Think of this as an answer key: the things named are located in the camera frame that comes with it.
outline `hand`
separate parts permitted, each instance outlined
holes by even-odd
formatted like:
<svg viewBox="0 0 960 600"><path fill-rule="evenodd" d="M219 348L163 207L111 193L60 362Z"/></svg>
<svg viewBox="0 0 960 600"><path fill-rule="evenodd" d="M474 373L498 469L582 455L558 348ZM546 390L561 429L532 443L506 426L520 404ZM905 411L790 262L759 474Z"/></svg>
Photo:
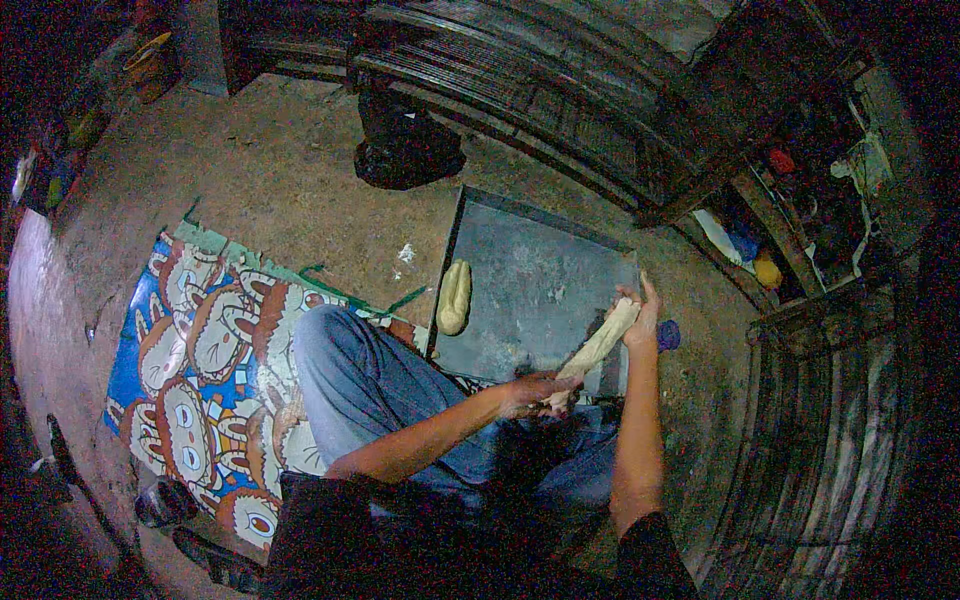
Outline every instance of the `hand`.
<svg viewBox="0 0 960 600"><path fill-rule="evenodd" d="M556 376L557 372L552 371L535 372L496 386L503 394L499 416L503 419L562 417L566 410L551 409L543 401L557 392L575 390L584 382L584 378L556 379Z"/></svg>
<svg viewBox="0 0 960 600"><path fill-rule="evenodd" d="M621 296L629 298L634 302L640 302L643 307L640 308L640 314L636 316L636 322L631 325L627 332L623 334L623 343L627 348L639 348L644 345L652 344L657 347L657 316L660 312L660 296L654 289L653 283L647 278L647 272L640 272L640 280L643 282L643 293L647 297L644 302L633 288L625 285L616 286L616 291Z"/></svg>

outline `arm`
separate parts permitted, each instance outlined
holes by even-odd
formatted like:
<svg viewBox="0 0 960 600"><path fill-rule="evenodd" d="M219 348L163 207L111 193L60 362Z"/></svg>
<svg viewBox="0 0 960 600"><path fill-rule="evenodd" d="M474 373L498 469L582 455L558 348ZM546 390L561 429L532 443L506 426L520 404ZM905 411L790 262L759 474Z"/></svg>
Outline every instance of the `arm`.
<svg viewBox="0 0 960 600"><path fill-rule="evenodd" d="M548 415L540 400L555 392L572 390L582 378L553 379L553 373L535 373L487 388L459 404L387 434L353 450L330 465L324 477L347 479L361 473L386 483L396 483L429 467L450 448L494 419L519 419Z"/></svg>
<svg viewBox="0 0 960 600"><path fill-rule="evenodd" d="M616 455L610 510L617 536L622 538L642 516L659 511L662 503L663 457L660 440L657 386L657 291L642 275L647 302L636 323L623 336L629 351L627 397L624 402ZM640 301L627 288L621 293Z"/></svg>

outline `floor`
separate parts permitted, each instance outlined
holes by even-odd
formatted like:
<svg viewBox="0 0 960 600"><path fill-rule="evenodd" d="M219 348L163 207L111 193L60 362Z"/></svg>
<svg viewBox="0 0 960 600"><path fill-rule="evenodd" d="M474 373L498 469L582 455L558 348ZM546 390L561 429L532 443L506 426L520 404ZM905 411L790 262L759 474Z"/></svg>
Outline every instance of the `floor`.
<svg viewBox="0 0 960 600"><path fill-rule="evenodd" d="M738 447L747 380L747 325L757 314L696 251L665 228L638 231L620 209L527 156L471 132L457 177L409 192L374 189L353 174L362 138L356 97L337 85L261 76L232 98L177 87L130 105L91 153L81 194L50 219L28 213L10 271L16 381L38 446L58 416L108 517L141 550L172 597L233 597L211 584L161 532L137 527L132 500L145 469L101 420L126 305L162 228L191 206L199 220L277 264L323 264L320 279L385 307L437 281L461 184L533 204L636 248L665 298L662 317L683 343L660 361L667 507L688 565L709 552ZM414 259L397 254L409 244ZM400 310L429 324L434 297ZM94 327L88 341L84 333ZM105 570L117 554L81 499L64 505ZM191 527L259 561L201 516ZM611 540L582 564L609 568Z"/></svg>

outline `cartoon print mat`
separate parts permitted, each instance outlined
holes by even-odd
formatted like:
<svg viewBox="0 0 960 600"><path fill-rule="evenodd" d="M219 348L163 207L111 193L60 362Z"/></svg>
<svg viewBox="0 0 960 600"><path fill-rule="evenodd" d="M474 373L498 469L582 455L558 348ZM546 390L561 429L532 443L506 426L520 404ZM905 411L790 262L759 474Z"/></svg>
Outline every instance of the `cartoon print mat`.
<svg viewBox="0 0 960 600"><path fill-rule="evenodd" d="M269 549L284 470L323 474L291 351L294 324L339 304L421 353L427 331L188 223L157 238L137 282L104 421L243 540Z"/></svg>

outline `black bag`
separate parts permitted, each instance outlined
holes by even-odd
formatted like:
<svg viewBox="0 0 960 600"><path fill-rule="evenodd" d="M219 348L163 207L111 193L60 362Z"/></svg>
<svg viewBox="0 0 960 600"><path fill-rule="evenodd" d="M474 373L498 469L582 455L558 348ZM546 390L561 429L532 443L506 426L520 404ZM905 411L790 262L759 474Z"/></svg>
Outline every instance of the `black bag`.
<svg viewBox="0 0 960 600"><path fill-rule="evenodd" d="M353 167L373 187L410 189L456 175L467 162L460 135L402 94L361 92L358 110L367 139L357 146Z"/></svg>

